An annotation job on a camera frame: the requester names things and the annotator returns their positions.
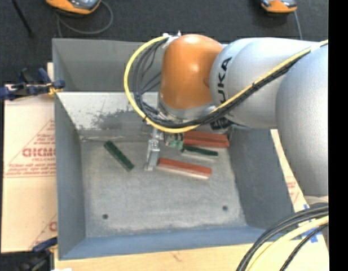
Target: gray metal box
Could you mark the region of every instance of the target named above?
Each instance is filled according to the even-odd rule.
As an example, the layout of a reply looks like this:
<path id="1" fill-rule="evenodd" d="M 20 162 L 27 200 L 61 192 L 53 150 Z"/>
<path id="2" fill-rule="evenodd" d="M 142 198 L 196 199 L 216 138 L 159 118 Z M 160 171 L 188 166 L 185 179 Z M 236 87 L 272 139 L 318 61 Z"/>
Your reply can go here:
<path id="1" fill-rule="evenodd" d="M 144 171 L 151 128 L 122 86 L 139 45 L 53 40 L 55 79 L 67 82 L 55 101 L 60 259 L 253 243 L 292 212 L 270 131 L 235 130 L 230 148 L 210 160 L 161 145 L 161 156 L 211 167 L 208 180 Z M 155 103 L 157 93 L 145 99 Z M 134 163 L 131 172 L 106 140 Z"/>

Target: clamp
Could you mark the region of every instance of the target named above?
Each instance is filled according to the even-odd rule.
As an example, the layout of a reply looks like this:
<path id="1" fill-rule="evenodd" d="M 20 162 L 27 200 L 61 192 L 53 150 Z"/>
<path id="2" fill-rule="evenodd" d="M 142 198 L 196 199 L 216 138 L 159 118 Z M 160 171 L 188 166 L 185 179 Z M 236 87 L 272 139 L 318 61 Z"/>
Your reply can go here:
<path id="1" fill-rule="evenodd" d="M 35 83 L 26 68 L 22 69 L 18 77 L 19 82 L 10 86 L 0 88 L 0 99 L 14 100 L 32 95 L 48 94 L 53 95 L 58 91 L 62 91 L 65 87 L 64 80 L 52 81 L 46 70 L 40 68 L 38 75 L 41 78 L 39 83 Z"/>

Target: black cable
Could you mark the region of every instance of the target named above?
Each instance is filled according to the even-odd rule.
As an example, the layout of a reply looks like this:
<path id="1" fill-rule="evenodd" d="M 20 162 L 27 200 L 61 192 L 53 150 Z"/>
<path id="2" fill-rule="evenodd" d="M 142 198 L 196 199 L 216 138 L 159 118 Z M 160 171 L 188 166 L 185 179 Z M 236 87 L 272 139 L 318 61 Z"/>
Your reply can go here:
<path id="1" fill-rule="evenodd" d="M 287 230 L 290 227 L 296 226 L 302 222 L 312 220 L 315 218 L 321 218 L 329 214 L 329 205 L 325 204 L 323 206 L 312 207 L 309 209 L 304 209 L 300 212 L 289 215 L 288 217 L 280 220 L 278 223 L 274 224 L 272 227 L 267 229 L 252 245 L 249 251 L 245 254 L 243 259 L 241 260 L 239 266 L 236 271 L 244 271 L 251 258 L 255 254 L 255 252 L 270 238 L 275 236 L 276 234 Z"/>
<path id="2" fill-rule="evenodd" d="M 323 230 L 325 227 L 327 227 L 329 225 L 329 223 L 324 224 L 322 226 L 319 226 L 318 228 L 316 228 L 315 230 L 313 230 L 311 233 L 309 233 L 296 247 L 295 249 L 292 251 L 292 253 L 290 253 L 289 257 L 287 258 L 287 260 L 285 261 L 285 263 L 283 264 L 283 266 L 280 268 L 279 271 L 285 271 L 286 268 L 289 266 L 289 264 L 293 261 L 294 257 L 296 256 L 296 254 L 298 254 L 298 252 L 300 251 L 300 249 L 305 245 L 305 243 L 307 243 L 313 236 L 315 236 L 317 233 L 319 233 L 321 230 Z"/>
<path id="3" fill-rule="evenodd" d="M 294 11 L 294 19 L 295 19 L 295 22 L 296 22 L 296 27 L 297 27 L 297 30 L 298 30 L 299 39 L 303 40 L 302 30 L 301 30 L 301 27 L 300 27 L 299 18 L 298 18 L 298 14 L 297 14 L 296 10 Z"/>
<path id="4" fill-rule="evenodd" d="M 112 9 L 110 8 L 109 4 L 107 4 L 105 1 L 101 0 L 101 3 L 107 8 L 109 14 L 110 14 L 110 18 L 109 18 L 109 22 L 106 24 L 106 26 L 104 26 L 101 29 L 95 30 L 95 31 L 82 31 L 76 28 L 73 28 L 72 26 L 70 26 L 69 24 L 67 24 L 61 17 L 58 11 L 56 11 L 56 16 L 57 16 L 57 25 L 58 25 L 58 32 L 59 32 L 59 37 L 62 37 L 62 31 L 61 31 L 61 24 L 63 24 L 65 27 L 67 27 L 68 29 L 79 33 L 79 34 L 84 34 L 84 35 L 96 35 L 96 34 L 100 34 L 104 31 L 106 31 L 113 23 L 113 12 Z"/>

